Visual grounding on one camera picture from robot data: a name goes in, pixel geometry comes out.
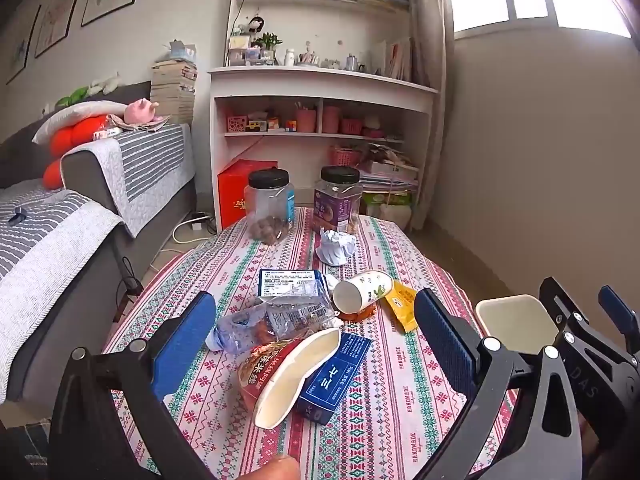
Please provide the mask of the person's hand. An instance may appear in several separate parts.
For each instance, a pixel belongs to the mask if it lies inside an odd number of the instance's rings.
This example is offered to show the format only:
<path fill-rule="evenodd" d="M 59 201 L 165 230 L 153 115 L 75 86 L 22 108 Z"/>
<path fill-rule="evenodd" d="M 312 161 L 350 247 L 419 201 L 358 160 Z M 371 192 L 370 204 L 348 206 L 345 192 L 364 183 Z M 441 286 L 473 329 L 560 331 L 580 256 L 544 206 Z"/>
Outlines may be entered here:
<path fill-rule="evenodd" d="M 299 480 L 298 461 L 288 455 L 274 456 L 264 466 L 243 474 L 238 480 Z"/>

